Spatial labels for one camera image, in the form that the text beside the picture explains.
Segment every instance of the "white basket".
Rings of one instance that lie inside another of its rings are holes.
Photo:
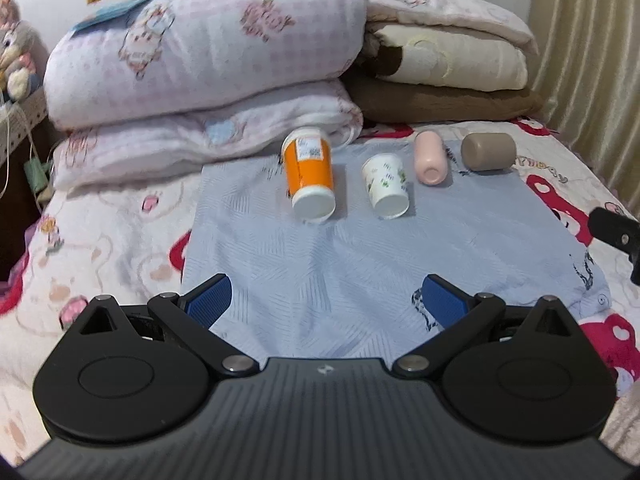
[[[18,110],[24,111],[24,117]],[[0,166],[4,164],[18,144],[27,134],[40,124],[47,116],[47,101],[44,96],[44,89],[38,88],[33,94],[27,97],[20,104],[14,104],[9,109],[9,117],[0,117]],[[9,123],[9,145],[6,145],[6,128]]]

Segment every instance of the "orange bottle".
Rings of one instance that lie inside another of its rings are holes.
[[[335,211],[331,145],[320,128],[293,130],[282,144],[291,204],[297,218],[320,223]]]

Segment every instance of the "stuffed toy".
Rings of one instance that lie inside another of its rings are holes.
[[[9,28],[20,20],[15,0],[0,0],[0,29]]]
[[[0,28],[0,90],[6,90],[14,103],[27,98],[40,86],[29,54],[34,38],[35,31],[26,22]]]

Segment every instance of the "blue gripper pad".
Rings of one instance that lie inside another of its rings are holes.
[[[468,312],[465,298],[455,295],[429,276],[422,282],[422,304],[443,328],[449,328]]]
[[[185,295],[184,311],[209,329],[231,305],[231,280],[216,275]]]

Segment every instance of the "gray cloth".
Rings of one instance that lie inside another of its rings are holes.
[[[584,245],[517,173],[465,171],[448,142],[450,175],[415,179],[413,145],[351,145],[333,153],[337,208],[326,223],[292,214],[278,156],[206,166],[182,290],[228,274],[230,308],[211,330],[264,364],[270,356],[378,356],[390,364],[438,333],[420,288],[435,273],[469,294],[533,305],[554,294],[577,319],[609,306]],[[409,179],[409,211],[381,220],[360,168],[394,152]]]

